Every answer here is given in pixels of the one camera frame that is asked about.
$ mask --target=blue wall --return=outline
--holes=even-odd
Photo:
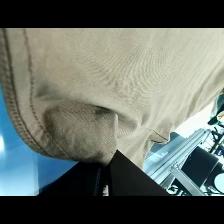
[[[0,89],[0,196],[36,195],[76,163],[41,156],[21,140],[5,108]]]

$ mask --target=beige fabric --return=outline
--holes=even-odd
[[[224,29],[2,29],[13,123],[48,156],[142,166],[224,87]]]

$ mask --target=blue surface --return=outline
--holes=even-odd
[[[39,155],[16,133],[7,114],[0,88],[0,196],[37,195],[76,162]]]

